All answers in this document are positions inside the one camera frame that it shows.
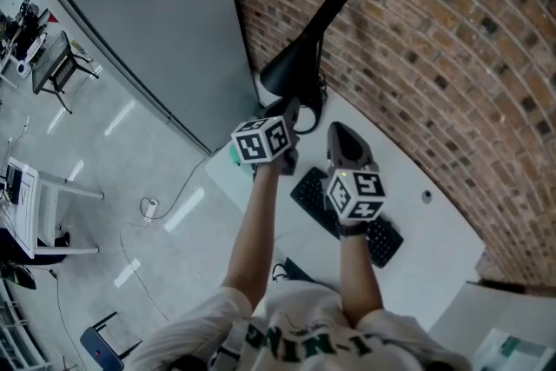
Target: black and white cube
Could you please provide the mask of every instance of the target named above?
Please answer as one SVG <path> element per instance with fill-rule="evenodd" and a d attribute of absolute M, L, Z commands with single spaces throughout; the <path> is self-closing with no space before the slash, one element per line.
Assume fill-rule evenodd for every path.
<path fill-rule="evenodd" d="M 381 177 L 366 170 L 337 169 L 327 196 L 341 221 L 373 221 L 386 201 Z"/>
<path fill-rule="evenodd" d="M 291 147 L 282 116 L 241 123 L 232 140 L 243 164 L 270 162 Z"/>

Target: keyboard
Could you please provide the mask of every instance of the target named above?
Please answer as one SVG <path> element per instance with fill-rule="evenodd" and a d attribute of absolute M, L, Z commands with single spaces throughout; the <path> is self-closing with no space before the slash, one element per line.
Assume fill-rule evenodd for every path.
<path fill-rule="evenodd" d="M 336 228 L 338 215 L 332 210 L 332 206 L 329 209 L 324 206 L 325 194 L 321 180 L 327 177 L 325 172 L 313 167 L 295 186 L 290 196 L 331 235 L 340 238 Z M 384 268 L 400 248 L 403 237 L 389 221 L 379 215 L 368 224 L 367 243 L 373 265 Z"/>

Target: concrete floor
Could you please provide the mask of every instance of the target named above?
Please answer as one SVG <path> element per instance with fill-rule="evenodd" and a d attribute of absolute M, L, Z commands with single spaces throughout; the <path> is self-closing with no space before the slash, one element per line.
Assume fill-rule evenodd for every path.
<path fill-rule="evenodd" d="M 59 278 L 67 329 L 88 369 L 97 369 L 79 343 L 88 326 L 117 311 L 118 317 L 109 323 L 105 334 L 116 351 L 122 352 L 216 287 L 224 276 L 242 218 L 201 165 L 168 217 L 145 229 L 132 226 L 144 224 L 138 211 L 143 196 L 160 201 L 158 215 L 166 212 L 204 155 L 134 101 L 108 73 L 99 74 L 98 81 L 76 74 L 83 77 L 68 95 L 74 113 L 65 113 L 53 129 L 60 111 L 55 97 L 27 99 L 0 83 L 0 140 L 17 138 L 31 116 L 29 132 L 14 148 L 13 156 L 61 177 L 78 171 L 77 184 L 105 194 L 104 201 L 66 196 L 58 214 L 63 229 L 71 233 L 73 245 L 100 248 L 97 255 L 69 256 L 53 268 Z M 18 82 L 29 91 L 28 82 Z M 125 110 L 127 114 L 114 127 L 115 119 Z M 5 144 L 0 145 L 0 150 L 4 148 Z M 176 212 L 183 214 L 198 199 L 190 201 L 193 195 L 203 198 L 184 217 L 173 219 Z M 168 232 L 164 226 L 170 220 L 175 226 Z M 122 282 L 128 261 L 120 236 L 129 261 L 140 262 L 136 272 L 159 309 L 135 275 Z M 62 369 L 63 356 L 68 366 L 77 364 L 79 358 L 58 313 L 56 281 L 47 271 L 32 271 L 37 290 L 10 289 L 30 319 L 30 329 L 52 360 L 53 369 Z"/>

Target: brick wall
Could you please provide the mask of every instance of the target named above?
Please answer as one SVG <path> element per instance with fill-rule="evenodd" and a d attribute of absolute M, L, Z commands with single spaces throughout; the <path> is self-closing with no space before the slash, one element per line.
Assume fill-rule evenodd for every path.
<path fill-rule="evenodd" d="M 239 0 L 256 69 L 322 1 Z M 556 286 L 555 53 L 556 0 L 348 0 L 326 34 L 329 85 L 452 198 L 487 279 Z"/>

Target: shirt sleeve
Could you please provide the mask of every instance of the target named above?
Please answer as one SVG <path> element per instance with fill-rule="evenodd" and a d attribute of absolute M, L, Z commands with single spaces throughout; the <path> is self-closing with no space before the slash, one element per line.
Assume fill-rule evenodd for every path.
<path fill-rule="evenodd" d="M 218 288 L 204 303 L 139 345 L 129 357 L 126 368 L 135 371 L 165 369 L 188 354 L 207 360 L 225 339 L 234 321 L 249 319 L 252 313 L 251 303 L 242 292 Z"/>
<path fill-rule="evenodd" d="M 356 329 L 408 350 L 421 363 L 439 361 L 451 365 L 458 371 L 471 370 L 465 357 L 452 353 L 436 343 L 414 317 L 378 309 L 365 315 Z"/>

